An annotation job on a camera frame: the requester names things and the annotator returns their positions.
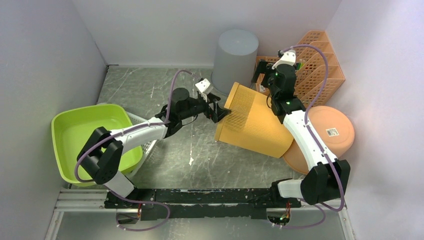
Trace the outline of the grey plastic bin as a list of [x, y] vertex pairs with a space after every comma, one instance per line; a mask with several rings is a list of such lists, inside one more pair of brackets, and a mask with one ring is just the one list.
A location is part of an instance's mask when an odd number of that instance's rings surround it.
[[259, 40], [250, 31], [231, 29], [223, 32], [218, 38], [211, 73], [214, 88], [228, 95], [234, 83], [249, 87], [258, 47]]

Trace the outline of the green plastic basin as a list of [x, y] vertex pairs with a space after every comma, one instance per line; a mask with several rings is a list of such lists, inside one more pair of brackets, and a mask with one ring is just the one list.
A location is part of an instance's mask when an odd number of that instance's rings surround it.
[[107, 130], [132, 126], [127, 112], [116, 104], [98, 104], [67, 110], [51, 121], [52, 144], [59, 173], [63, 180], [77, 187], [93, 186], [79, 182], [74, 173], [77, 156], [96, 128]]

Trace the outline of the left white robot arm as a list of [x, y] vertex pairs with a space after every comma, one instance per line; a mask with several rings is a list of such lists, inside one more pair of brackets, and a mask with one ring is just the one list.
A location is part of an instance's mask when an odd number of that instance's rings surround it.
[[115, 130], [96, 128], [77, 157], [76, 168], [82, 167], [98, 185], [118, 195], [126, 208], [139, 200], [135, 185], [119, 170], [122, 156], [141, 145], [168, 138], [183, 127], [183, 120], [205, 115], [218, 123], [231, 113], [219, 106], [220, 97], [197, 93], [191, 97], [187, 89], [179, 87], [171, 92], [168, 104], [154, 117], [142, 123]]

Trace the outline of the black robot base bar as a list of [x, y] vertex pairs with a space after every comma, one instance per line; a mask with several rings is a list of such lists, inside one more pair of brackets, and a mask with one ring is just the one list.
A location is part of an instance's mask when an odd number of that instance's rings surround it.
[[296, 198], [283, 198], [275, 187], [171, 189], [141, 188], [122, 200], [112, 193], [106, 195], [104, 207], [119, 213], [140, 211], [141, 220], [181, 218], [267, 219], [270, 209], [299, 208]]

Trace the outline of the orange plastic bucket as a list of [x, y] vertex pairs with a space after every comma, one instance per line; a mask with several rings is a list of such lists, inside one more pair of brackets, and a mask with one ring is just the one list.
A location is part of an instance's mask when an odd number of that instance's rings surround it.
[[[340, 160], [355, 139], [351, 121], [341, 111], [324, 105], [312, 107], [308, 117], [325, 145]], [[305, 157], [295, 141], [282, 158], [295, 171], [304, 175], [309, 172]]]

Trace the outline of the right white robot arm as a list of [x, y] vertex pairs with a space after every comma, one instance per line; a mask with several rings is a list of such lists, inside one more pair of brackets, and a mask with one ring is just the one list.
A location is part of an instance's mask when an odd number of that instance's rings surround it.
[[270, 108], [279, 122], [291, 133], [299, 146], [308, 167], [302, 180], [285, 179], [276, 183], [270, 193], [270, 202], [282, 207], [289, 198], [302, 199], [309, 205], [344, 200], [350, 175], [350, 164], [339, 160], [309, 120], [307, 109], [295, 95], [297, 80], [294, 63], [275, 63], [260, 60], [254, 70], [252, 82], [263, 75], [261, 84], [268, 88]]

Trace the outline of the yellow mesh waste bin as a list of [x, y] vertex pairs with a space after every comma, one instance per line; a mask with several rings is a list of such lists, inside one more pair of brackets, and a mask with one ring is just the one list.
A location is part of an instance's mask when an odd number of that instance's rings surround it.
[[224, 105], [231, 113], [217, 124], [214, 140], [281, 158], [294, 138], [269, 106], [264, 94], [235, 82]]

